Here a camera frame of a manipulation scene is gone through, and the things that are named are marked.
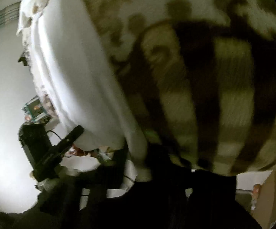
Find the white t-shirt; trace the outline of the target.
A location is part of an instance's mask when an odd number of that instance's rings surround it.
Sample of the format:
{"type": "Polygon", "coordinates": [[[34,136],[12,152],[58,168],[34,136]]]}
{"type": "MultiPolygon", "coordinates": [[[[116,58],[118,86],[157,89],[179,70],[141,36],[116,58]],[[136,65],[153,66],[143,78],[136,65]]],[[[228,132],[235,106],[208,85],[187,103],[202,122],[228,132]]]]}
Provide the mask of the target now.
{"type": "Polygon", "coordinates": [[[149,181],[143,165],[147,141],[83,0],[22,0],[17,33],[37,91],[49,96],[67,131],[83,127],[76,146],[119,150],[127,144],[137,181],[149,181]]]}

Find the green storage rack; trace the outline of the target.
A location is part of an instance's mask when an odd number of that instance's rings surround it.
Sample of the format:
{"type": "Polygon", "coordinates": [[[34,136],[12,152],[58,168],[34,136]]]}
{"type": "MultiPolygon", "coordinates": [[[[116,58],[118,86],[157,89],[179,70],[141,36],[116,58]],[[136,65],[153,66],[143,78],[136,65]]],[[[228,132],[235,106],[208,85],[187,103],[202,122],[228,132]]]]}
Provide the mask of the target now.
{"type": "Polygon", "coordinates": [[[44,109],[38,96],[33,97],[22,107],[26,122],[48,123],[52,117],[44,109]]]}

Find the floral bed blanket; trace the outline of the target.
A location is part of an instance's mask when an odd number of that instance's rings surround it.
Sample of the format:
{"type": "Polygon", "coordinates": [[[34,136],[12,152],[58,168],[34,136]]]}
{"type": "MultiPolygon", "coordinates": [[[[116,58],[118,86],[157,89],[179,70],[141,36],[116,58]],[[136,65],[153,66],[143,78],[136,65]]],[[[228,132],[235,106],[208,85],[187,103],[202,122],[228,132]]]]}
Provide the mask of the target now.
{"type": "Polygon", "coordinates": [[[149,139],[220,175],[276,169],[275,0],[83,0],[149,139]]]}

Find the cardboard box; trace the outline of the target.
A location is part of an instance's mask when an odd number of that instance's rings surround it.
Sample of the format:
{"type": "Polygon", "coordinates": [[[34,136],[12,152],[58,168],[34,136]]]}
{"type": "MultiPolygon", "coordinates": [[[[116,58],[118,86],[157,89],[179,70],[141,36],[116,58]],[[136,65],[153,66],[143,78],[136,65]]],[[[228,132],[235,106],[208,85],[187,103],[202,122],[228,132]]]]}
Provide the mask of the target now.
{"type": "Polygon", "coordinates": [[[276,170],[261,185],[252,216],[261,228],[272,228],[276,223],[276,170]]]}

